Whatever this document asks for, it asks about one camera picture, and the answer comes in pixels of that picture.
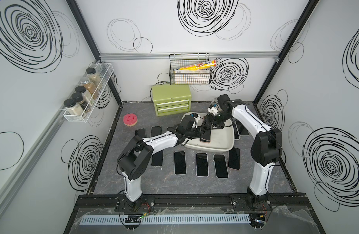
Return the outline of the white plastic storage box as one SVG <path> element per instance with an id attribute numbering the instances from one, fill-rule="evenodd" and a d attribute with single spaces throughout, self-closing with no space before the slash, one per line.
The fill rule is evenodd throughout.
<path id="1" fill-rule="evenodd" d="M 234 130 L 233 123 L 230 119 L 225 122 L 225 125 L 229 127 L 224 127 L 223 129 L 209 129 L 211 130 L 211 141 L 210 143 L 201 142 L 200 138 L 192 139 L 188 141 L 185 147 L 206 152 L 214 153 L 225 153 L 231 150 L 234 146 Z"/>

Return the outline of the extra black phone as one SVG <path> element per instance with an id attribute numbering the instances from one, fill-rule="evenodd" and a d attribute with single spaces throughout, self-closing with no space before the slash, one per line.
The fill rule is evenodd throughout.
<path id="1" fill-rule="evenodd" d="M 135 131 L 135 135 L 141 138 L 146 138 L 146 130 L 144 128 Z"/>

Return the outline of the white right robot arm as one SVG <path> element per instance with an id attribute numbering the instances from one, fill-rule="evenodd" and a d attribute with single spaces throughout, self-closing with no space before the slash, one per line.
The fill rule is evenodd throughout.
<path id="1" fill-rule="evenodd" d="M 227 94 L 215 98 L 208 112 L 210 122 L 217 127 L 224 127 L 226 120 L 234 118 L 254 138 L 250 150 L 255 161 L 254 172 L 245 200 L 250 209 L 257 209 L 268 200 L 268 184 L 272 170 L 283 153 L 282 132 L 261 121 L 243 101 L 231 100 Z"/>

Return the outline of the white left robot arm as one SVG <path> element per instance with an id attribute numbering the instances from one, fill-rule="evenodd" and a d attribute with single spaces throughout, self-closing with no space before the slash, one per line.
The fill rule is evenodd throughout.
<path id="1" fill-rule="evenodd" d="M 134 204 L 142 196 L 141 176 L 148 167 L 152 156 L 164 149 L 184 146 L 193 139 L 203 136 L 210 140 L 211 125 L 204 122 L 200 126 L 193 114 L 185 116 L 181 123 L 168 129 L 165 133 L 149 138 L 134 136 L 117 159 L 116 171 L 124 178 L 124 195 L 126 202 Z"/>

